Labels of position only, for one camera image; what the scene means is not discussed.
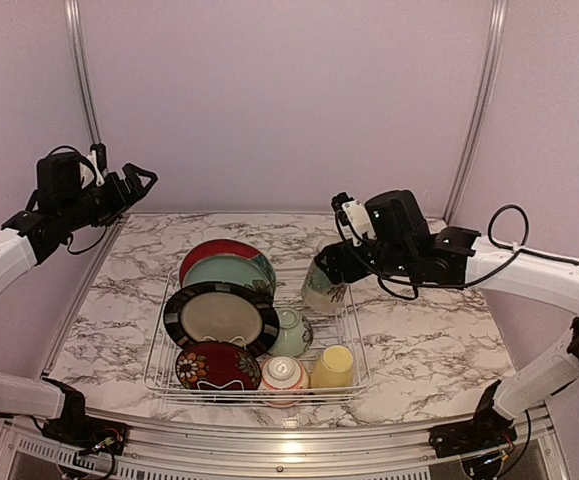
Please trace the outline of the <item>floral ceramic tumbler cup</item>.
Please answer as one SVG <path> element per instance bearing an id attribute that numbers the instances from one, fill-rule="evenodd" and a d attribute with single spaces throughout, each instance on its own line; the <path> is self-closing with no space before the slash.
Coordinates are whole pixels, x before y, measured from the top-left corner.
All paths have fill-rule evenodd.
<path id="1" fill-rule="evenodd" d="M 300 291 L 309 308 L 322 314 L 333 314 L 344 306 L 346 292 L 346 284 L 332 283 L 316 262 L 311 261 Z"/>

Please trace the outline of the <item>red plate with teal flower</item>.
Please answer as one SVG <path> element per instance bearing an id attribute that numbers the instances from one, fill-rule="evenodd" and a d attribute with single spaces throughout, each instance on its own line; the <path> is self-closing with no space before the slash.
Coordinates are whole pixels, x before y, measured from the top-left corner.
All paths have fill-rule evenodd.
<path id="1" fill-rule="evenodd" d="M 179 272 L 179 283 L 187 271 L 202 259 L 215 255 L 238 256 L 253 261 L 272 281 L 276 291 L 276 273 L 267 257 L 255 247 L 231 239 L 216 239 L 204 242 L 191 249 L 184 257 Z"/>

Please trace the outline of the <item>yellow mug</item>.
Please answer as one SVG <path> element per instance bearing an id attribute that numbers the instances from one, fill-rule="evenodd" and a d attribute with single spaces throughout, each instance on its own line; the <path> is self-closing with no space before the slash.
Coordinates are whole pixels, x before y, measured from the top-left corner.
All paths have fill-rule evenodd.
<path id="1" fill-rule="evenodd" d="M 354 356 L 342 345 L 326 348 L 318 357 L 310 378 L 310 386 L 320 388 L 350 387 L 354 378 Z"/>

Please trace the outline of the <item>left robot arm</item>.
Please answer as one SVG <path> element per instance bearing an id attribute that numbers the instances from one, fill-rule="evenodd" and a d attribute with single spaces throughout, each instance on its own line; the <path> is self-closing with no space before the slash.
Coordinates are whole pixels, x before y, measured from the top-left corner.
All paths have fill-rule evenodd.
<path id="1" fill-rule="evenodd" d="M 112 226 L 158 176 L 132 163 L 113 172 L 104 145 L 94 144 L 87 154 L 66 145 L 50 151 L 37 162 L 36 179 L 25 208 L 0 228 L 0 295 L 59 247 L 69 246 L 76 231 Z M 0 417 L 15 416 L 41 418 L 44 436 L 75 445 L 88 444 L 99 427 L 78 390 L 53 379 L 0 373 Z"/>

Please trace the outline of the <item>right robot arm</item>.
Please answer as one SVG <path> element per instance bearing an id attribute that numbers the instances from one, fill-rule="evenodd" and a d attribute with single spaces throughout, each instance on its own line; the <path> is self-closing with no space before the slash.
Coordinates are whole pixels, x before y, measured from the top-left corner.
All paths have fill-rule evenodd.
<path id="1" fill-rule="evenodd" d="M 365 202 L 332 199 L 337 243 L 318 253 L 316 268 L 333 285 L 369 275 L 379 285 L 483 290 L 512 294 L 568 311 L 569 331 L 515 375 L 488 386 L 471 419 L 431 429 L 429 443 L 446 457 L 491 448 L 516 437 L 514 420 L 579 378 L 579 259 L 503 243 L 492 233 L 448 226 L 431 232 L 414 194 L 392 190 Z"/>

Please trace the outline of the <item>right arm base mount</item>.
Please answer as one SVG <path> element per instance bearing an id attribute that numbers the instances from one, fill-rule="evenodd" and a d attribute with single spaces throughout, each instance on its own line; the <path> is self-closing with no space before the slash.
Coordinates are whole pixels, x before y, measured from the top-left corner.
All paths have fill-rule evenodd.
<path id="1" fill-rule="evenodd" d="M 513 424 L 506 421 L 496 424 L 473 418 L 437 425 L 429 430 L 429 444 L 438 458 L 486 450 L 516 439 Z"/>

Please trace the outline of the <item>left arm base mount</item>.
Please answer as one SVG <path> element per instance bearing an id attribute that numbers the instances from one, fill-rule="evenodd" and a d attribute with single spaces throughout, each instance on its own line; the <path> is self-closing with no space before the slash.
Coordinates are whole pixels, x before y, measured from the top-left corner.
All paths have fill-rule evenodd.
<path id="1" fill-rule="evenodd" d="M 47 420 L 44 437 L 78 447 L 87 454 L 104 451 L 120 456 L 125 448 L 128 425 L 86 415 L 80 420 Z"/>

